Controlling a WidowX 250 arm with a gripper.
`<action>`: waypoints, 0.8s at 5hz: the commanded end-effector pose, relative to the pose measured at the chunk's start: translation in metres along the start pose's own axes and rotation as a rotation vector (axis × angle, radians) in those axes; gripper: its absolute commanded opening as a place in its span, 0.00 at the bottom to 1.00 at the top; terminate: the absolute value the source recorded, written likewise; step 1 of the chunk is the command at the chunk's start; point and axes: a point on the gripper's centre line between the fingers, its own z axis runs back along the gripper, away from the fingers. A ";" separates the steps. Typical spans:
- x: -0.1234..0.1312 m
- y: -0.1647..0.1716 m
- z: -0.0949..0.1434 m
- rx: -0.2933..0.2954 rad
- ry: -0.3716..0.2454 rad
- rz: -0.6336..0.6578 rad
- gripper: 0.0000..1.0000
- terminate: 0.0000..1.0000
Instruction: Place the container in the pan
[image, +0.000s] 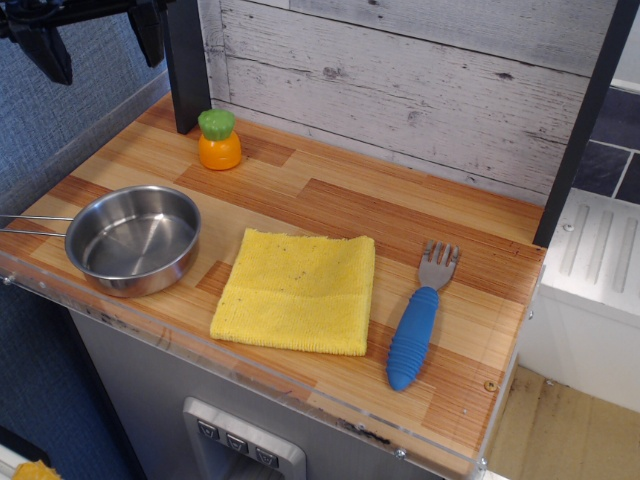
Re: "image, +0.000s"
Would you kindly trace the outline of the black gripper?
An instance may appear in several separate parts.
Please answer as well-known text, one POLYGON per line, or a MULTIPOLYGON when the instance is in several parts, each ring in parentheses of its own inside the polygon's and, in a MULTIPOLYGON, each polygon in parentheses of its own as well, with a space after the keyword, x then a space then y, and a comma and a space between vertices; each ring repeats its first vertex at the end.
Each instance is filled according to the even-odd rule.
POLYGON ((53 28, 128 13, 130 25, 149 67, 164 60, 162 16, 170 1, 2 1, 1 38, 10 38, 13 25, 27 57, 54 83, 73 82, 70 55, 53 28))

